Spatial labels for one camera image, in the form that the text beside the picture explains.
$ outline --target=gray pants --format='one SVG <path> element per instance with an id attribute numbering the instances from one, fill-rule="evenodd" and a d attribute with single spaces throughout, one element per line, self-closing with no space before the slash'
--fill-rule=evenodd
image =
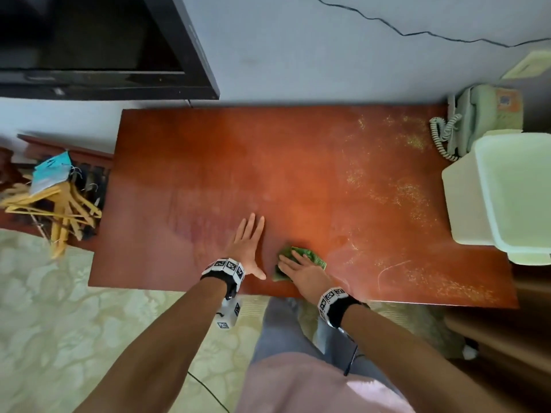
<path id="1" fill-rule="evenodd" d="M 317 337 L 320 346 L 325 346 L 322 353 L 302 333 L 298 321 L 298 309 L 298 302 L 293 298 L 270 298 L 264 314 L 262 332 L 256 343 L 251 363 L 284 352 L 301 352 L 327 362 L 344 373 L 352 359 L 356 344 L 337 329 L 330 327 L 321 318 L 318 318 Z M 350 368 L 350 374 L 374 378 L 397 394 L 402 395 L 382 371 L 359 351 Z"/>

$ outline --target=hand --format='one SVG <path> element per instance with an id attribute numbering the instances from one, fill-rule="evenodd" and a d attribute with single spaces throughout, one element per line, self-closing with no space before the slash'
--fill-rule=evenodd
<path id="1" fill-rule="evenodd" d="M 321 296 L 334 287 L 333 279 L 318 265 L 315 265 L 307 256 L 301 256 L 297 251 L 291 253 L 299 262 L 280 255 L 279 269 L 285 272 L 293 280 L 296 288 L 313 305 L 320 302 Z"/>
<path id="2" fill-rule="evenodd" d="M 225 256 L 240 262 L 245 270 L 245 275 L 252 274 L 261 280 L 265 280 L 266 274 L 255 261 L 256 247 L 264 230 L 264 216 L 258 219 L 258 225 L 253 233 L 254 225 L 255 214 L 251 213 L 248 221 L 243 219 L 239 224 L 237 233 L 231 238 L 226 248 Z"/>

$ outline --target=landline phone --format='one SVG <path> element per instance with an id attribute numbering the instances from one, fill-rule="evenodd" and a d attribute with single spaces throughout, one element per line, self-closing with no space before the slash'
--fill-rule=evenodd
<path id="1" fill-rule="evenodd" d="M 475 140 L 489 130 L 522 130 L 523 103 L 520 91 L 482 84 L 469 87 L 455 101 L 448 97 L 448 121 L 430 120 L 436 148 L 444 158 L 457 161 L 471 151 Z"/>

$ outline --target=reddish-brown tabletop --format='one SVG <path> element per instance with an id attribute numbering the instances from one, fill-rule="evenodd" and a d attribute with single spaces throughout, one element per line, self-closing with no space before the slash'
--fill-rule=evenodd
<path id="1" fill-rule="evenodd" d="M 516 307 L 504 253 L 450 234 L 439 106 L 125 110 L 89 284 L 188 290 L 242 217 L 259 264 L 307 247 L 361 300 Z M 248 276 L 242 292 L 297 296 Z"/>

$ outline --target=pink shirt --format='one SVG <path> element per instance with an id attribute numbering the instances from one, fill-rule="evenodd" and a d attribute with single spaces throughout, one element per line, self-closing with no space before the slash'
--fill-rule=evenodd
<path id="1" fill-rule="evenodd" d="M 414 413 L 372 378 L 345 377 L 310 355 L 278 354 L 249 367 L 235 413 Z"/>

